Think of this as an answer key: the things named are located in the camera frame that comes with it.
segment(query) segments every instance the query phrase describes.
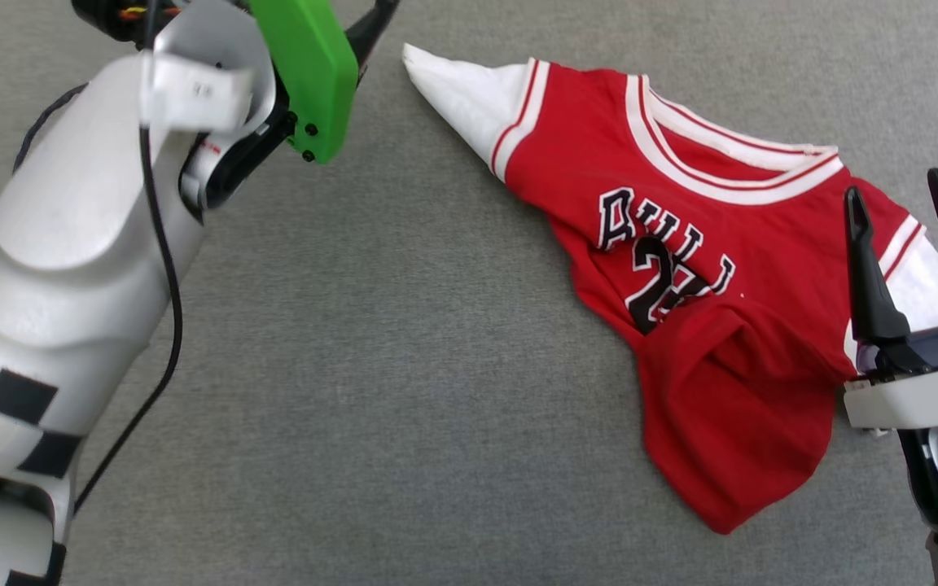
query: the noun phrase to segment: gray surface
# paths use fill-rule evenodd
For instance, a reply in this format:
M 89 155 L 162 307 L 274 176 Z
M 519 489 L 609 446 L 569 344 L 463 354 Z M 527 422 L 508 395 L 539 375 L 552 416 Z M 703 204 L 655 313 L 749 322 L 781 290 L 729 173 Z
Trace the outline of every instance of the gray surface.
M 642 452 L 628 348 L 414 92 L 403 41 L 648 73 L 733 129 L 841 145 L 934 223 L 938 1 L 406 0 L 343 155 L 279 152 L 212 216 L 178 378 L 75 523 L 64 583 L 931 583 L 896 441 L 841 419 L 815 478 L 732 537 L 681 505 Z M 123 50 L 64 0 L 0 0 L 0 189 L 41 109 Z

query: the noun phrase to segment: black square marker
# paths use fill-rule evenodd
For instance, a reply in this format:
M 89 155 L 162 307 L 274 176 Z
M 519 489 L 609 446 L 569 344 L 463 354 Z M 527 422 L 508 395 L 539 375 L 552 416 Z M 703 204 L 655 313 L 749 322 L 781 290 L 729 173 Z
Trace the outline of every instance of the black square marker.
M 55 394 L 56 387 L 8 370 L 0 372 L 0 413 L 3 415 L 37 426 Z
M 34 449 L 16 469 L 31 474 L 44 474 L 62 479 L 71 467 L 71 459 L 81 444 L 81 438 L 44 431 Z
M 5 586 L 52 586 L 45 579 L 38 578 L 36 575 L 22 574 L 22 572 L 12 570 L 7 576 Z

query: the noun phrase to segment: bulls jersey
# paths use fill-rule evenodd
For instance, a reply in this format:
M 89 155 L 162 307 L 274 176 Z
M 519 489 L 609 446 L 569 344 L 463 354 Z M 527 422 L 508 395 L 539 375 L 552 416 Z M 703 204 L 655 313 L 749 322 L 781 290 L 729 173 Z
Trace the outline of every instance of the bulls jersey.
M 644 442 L 729 533 L 792 493 L 855 378 L 844 193 L 859 186 L 897 307 L 938 326 L 923 227 L 830 146 L 723 129 L 647 77 L 531 59 L 499 68 L 405 48 L 414 85 L 507 188 L 540 208 L 577 295 L 635 352 Z

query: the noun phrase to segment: red fabric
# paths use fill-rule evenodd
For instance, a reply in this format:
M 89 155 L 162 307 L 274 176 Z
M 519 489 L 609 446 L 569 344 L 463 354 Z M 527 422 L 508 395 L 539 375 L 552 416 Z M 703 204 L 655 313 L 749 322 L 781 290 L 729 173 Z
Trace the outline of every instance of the red fabric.
M 677 308 L 637 356 L 647 450 L 722 534 L 810 478 L 852 375 L 763 304 L 725 295 Z
M 863 192 L 878 255 L 902 225 L 917 224 L 905 224 L 904 208 L 845 168 L 777 203 L 725 203 L 693 192 L 640 152 L 626 121 L 628 82 L 616 71 L 551 64 L 535 129 L 511 155 L 506 184 L 550 218 L 578 296 L 635 350 L 652 460 L 712 530 L 729 533 L 810 478 L 831 437 L 837 388 L 856 374 L 844 352 L 846 188 Z M 691 171 L 777 175 L 663 131 Z M 635 238 L 607 249 L 603 194 L 624 188 L 633 199 L 611 219 L 628 212 Z M 661 243 L 669 252 L 663 260 L 641 256 L 644 238 L 660 243 L 659 218 L 636 216 L 644 200 L 680 221 Z M 689 245 L 688 226 L 703 243 L 678 262 L 670 253 Z M 655 279 L 679 283 L 691 274 L 712 289 L 725 279 L 725 289 L 684 295 L 678 304 L 668 297 L 655 322 L 629 311 L 633 295 Z

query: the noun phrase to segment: red stripe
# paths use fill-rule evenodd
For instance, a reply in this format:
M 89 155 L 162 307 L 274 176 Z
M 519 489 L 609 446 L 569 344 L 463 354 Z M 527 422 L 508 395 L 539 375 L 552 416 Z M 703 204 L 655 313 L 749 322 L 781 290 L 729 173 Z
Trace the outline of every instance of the red stripe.
M 502 148 L 502 143 L 506 141 L 506 137 L 509 136 L 509 133 L 516 129 L 517 126 L 524 122 L 524 117 L 528 114 L 528 104 L 531 103 L 531 93 L 533 92 L 533 81 L 537 76 L 537 61 L 533 64 L 533 69 L 531 70 L 531 83 L 528 85 L 528 95 L 524 98 L 524 105 L 520 107 L 520 116 L 513 125 L 506 129 L 505 133 L 502 133 L 502 136 L 498 137 L 498 144 L 494 145 L 494 152 L 491 153 L 491 172 L 497 174 L 498 170 L 495 168 L 498 161 L 498 150 Z
M 643 97 L 644 97 L 644 93 L 643 93 L 643 78 L 641 78 L 641 77 L 639 78 L 639 95 L 640 95 L 640 98 L 643 98 Z M 784 179 L 784 181 L 781 181 L 781 182 L 779 182 L 779 183 L 774 183 L 773 185 L 769 185 L 769 186 L 725 186 L 725 185 L 722 185 L 721 183 L 717 183 L 717 182 L 711 181 L 711 179 L 707 179 L 706 177 L 699 177 L 699 175 L 696 175 L 693 171 L 691 171 L 691 170 L 689 170 L 689 169 L 687 169 L 687 168 L 685 168 L 685 167 L 682 167 L 682 165 L 679 164 L 679 163 L 674 159 L 674 157 L 672 157 L 671 155 L 669 155 L 669 153 L 667 152 L 667 150 L 664 148 L 664 145 L 662 145 L 662 144 L 661 144 L 661 141 L 658 139 L 658 134 L 656 134 L 656 131 L 654 130 L 654 126 L 651 125 L 651 119 L 649 119 L 649 116 L 647 115 L 647 108 L 645 107 L 645 100 L 640 99 L 640 101 L 639 101 L 639 107 L 640 107 L 640 114 L 642 115 L 642 118 L 643 118 L 643 123 L 647 124 L 647 131 L 648 131 L 648 133 L 651 134 L 651 140 L 654 141 L 654 144 L 656 144 L 656 145 L 658 146 L 658 149 L 661 151 L 662 155 L 664 155 L 665 159 L 666 159 L 669 163 L 674 164 L 675 168 L 677 168 L 678 170 L 682 171 L 682 173 L 684 173 L 685 175 L 689 175 L 689 177 L 692 177 L 692 178 L 695 179 L 696 181 L 700 181 L 700 182 L 702 182 L 702 183 L 707 183 L 707 184 L 710 185 L 710 186 L 717 186 L 717 188 L 720 188 L 720 189 L 726 189 L 726 190 L 769 190 L 769 189 L 775 189 L 775 188 L 778 188 L 779 186 L 785 186 L 787 183 L 790 183 L 790 182 L 793 182 L 793 181 L 798 181 L 798 179 L 801 179 L 801 178 L 805 177 L 805 175 L 809 175 L 810 173 L 813 173 L 814 171 L 818 170 L 820 167 L 823 167 L 824 164 L 829 164 L 832 160 L 837 159 L 836 156 L 831 156 L 831 157 L 829 157 L 829 159 L 823 160 L 823 162 L 821 162 L 821 163 L 818 164 L 817 166 L 812 167 L 811 169 L 805 170 L 804 173 L 798 174 L 798 175 L 796 175 L 795 177 L 786 178 L 786 179 Z
M 914 243 L 914 240 L 918 237 L 918 234 L 922 233 L 922 223 L 918 223 L 914 231 L 912 231 L 911 236 L 907 238 L 907 242 L 904 243 L 904 246 L 900 249 L 900 255 L 896 256 L 896 260 L 892 262 L 892 265 L 889 267 L 889 270 L 885 271 L 885 278 L 889 278 L 892 274 L 892 271 L 896 270 L 896 267 L 900 266 L 904 256 L 907 256 L 907 250 L 911 247 L 911 244 Z
M 742 145 L 749 146 L 751 148 L 768 150 L 770 152 L 779 152 L 779 153 L 782 153 L 783 155 L 805 155 L 805 151 L 803 149 L 787 149 L 787 148 L 771 147 L 768 145 L 752 143 L 751 141 L 746 141 L 744 140 L 744 138 L 741 138 L 741 137 L 735 137 L 733 136 L 733 134 L 727 133 L 724 129 L 719 129 L 718 126 L 713 125 L 711 122 L 707 122 L 707 120 L 699 118 L 696 114 L 692 114 L 692 112 L 688 112 L 684 110 L 684 108 L 680 107 L 680 105 L 670 103 L 668 100 L 662 98 L 659 95 L 656 95 L 654 90 L 651 90 L 651 96 L 654 96 L 656 99 L 660 100 L 661 103 L 665 104 L 666 107 L 672 108 L 675 112 L 680 112 L 681 115 L 693 121 L 698 126 L 701 126 L 707 130 L 711 130 L 712 133 L 719 134 L 719 136 L 729 138 L 730 141 L 734 141 Z

